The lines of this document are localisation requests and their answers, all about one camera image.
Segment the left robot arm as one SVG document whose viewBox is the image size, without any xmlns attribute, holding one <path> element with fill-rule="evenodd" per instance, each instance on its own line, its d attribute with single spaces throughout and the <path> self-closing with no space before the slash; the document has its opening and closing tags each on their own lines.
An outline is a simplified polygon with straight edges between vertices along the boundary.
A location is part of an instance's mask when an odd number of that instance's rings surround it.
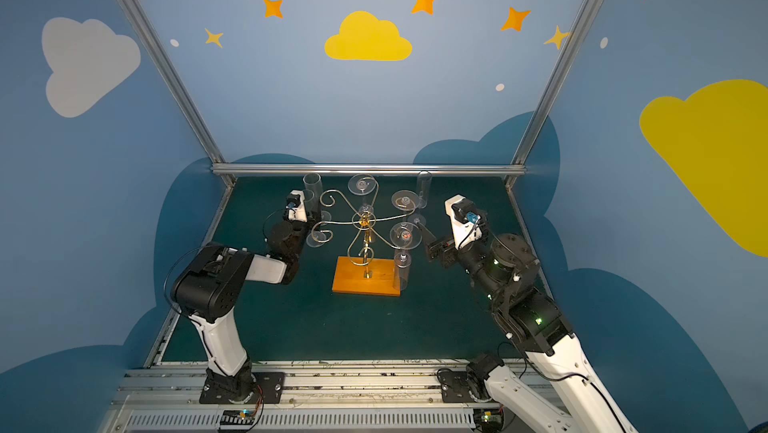
<svg viewBox="0 0 768 433">
<path fill-rule="evenodd" d="M 193 324 L 206 353 L 202 404 L 263 401 L 237 329 L 235 305 L 248 282 L 289 284 L 309 231 L 308 221 L 278 222 L 267 237 L 265 255 L 209 242 L 174 281 L 169 303 Z"/>
</svg>

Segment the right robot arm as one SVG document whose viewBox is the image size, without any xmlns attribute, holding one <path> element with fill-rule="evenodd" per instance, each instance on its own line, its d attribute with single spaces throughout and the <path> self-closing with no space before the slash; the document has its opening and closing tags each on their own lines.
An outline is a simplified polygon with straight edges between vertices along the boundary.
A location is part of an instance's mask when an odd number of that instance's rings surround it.
<svg viewBox="0 0 768 433">
<path fill-rule="evenodd" d="M 570 321 L 535 285 L 539 260 L 519 235 L 494 235 L 481 222 L 459 227 L 455 239 L 420 228 L 430 259 L 461 265 L 489 297 L 489 312 L 506 340 L 535 374 L 548 381 L 563 405 L 534 391 L 499 356 L 486 353 L 467 367 L 481 395 L 508 408 L 535 432 L 632 432 L 588 361 Z"/>
</svg>

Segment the clear flute glass front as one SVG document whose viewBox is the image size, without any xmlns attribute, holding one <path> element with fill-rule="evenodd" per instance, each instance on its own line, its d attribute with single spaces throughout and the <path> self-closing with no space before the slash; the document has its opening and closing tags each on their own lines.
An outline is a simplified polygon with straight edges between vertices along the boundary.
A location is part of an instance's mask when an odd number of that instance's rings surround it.
<svg viewBox="0 0 768 433">
<path fill-rule="evenodd" d="M 410 216 L 409 221 L 414 224 L 426 224 L 426 219 L 423 216 L 423 210 L 426 208 L 429 199 L 429 192 L 431 187 L 432 174 L 429 171 L 421 171 L 417 175 L 417 196 L 418 206 L 415 212 Z"/>
</svg>

